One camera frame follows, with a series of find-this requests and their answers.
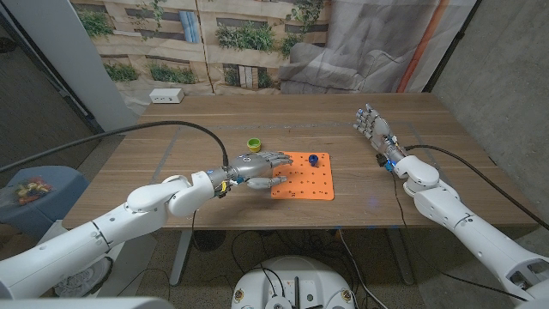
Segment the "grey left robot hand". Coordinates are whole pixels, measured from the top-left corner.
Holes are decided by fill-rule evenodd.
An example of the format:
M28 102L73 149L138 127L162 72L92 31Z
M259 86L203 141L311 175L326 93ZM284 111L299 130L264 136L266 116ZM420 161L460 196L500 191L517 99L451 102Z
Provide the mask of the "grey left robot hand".
M288 154L282 152L257 152L242 154L229 162L227 167L208 170L207 175L214 191L223 196L233 185L246 183L251 189L262 190L280 185L287 181L286 176L265 178L264 174L275 167L293 162Z

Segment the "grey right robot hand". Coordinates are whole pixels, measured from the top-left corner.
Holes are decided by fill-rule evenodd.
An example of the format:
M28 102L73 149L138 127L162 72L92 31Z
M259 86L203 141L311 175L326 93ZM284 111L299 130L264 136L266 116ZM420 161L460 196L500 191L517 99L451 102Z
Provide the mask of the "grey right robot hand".
M380 167L392 172L395 165L407 156L388 122L369 104L366 104L364 109L358 109L353 128L364 135L377 151L376 158Z

